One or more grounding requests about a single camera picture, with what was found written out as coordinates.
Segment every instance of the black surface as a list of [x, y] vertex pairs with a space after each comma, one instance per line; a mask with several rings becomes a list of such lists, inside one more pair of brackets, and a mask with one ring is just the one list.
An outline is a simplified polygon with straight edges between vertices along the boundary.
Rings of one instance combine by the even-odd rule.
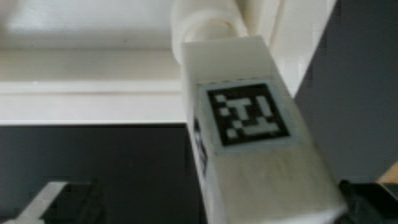
[[108, 223], [198, 223], [184, 136], [184, 125], [0, 128], [0, 214], [19, 214], [47, 181], [97, 178]]
[[106, 206], [95, 181], [69, 183], [40, 216], [46, 224], [104, 224]]
[[339, 183], [339, 189], [348, 204], [348, 212], [335, 224], [396, 223], [398, 199], [381, 185], [376, 183], [355, 184], [344, 180]]
[[296, 103], [337, 180], [398, 160], [398, 1], [339, 1]]

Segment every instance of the white wall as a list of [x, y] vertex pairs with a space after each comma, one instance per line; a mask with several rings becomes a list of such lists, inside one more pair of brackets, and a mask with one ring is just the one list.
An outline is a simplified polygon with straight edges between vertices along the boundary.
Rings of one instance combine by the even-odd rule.
[[250, 34], [264, 37], [284, 83], [294, 96], [335, 0], [246, 0]]

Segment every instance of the black and white square pattern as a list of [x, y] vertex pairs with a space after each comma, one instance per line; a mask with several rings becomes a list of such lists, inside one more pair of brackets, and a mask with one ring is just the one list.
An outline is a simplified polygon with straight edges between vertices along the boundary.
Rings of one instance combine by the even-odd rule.
[[266, 83], [207, 90], [207, 100], [223, 146], [289, 136]]

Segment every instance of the white cylindrical joint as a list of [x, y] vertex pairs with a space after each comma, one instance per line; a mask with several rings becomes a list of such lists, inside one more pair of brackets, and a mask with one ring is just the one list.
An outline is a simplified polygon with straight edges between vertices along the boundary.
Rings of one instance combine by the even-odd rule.
[[181, 63], [181, 44], [246, 36], [234, 0], [175, 0], [172, 7], [172, 52]]

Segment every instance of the black object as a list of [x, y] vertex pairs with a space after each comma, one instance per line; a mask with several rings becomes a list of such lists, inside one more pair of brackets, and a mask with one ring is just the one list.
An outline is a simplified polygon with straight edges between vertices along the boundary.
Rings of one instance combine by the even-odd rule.
[[46, 224], [104, 224], [102, 192], [97, 183], [67, 184], [40, 219]]
[[340, 181], [339, 190], [346, 199], [348, 212], [335, 224], [398, 223], [398, 185], [351, 184]]

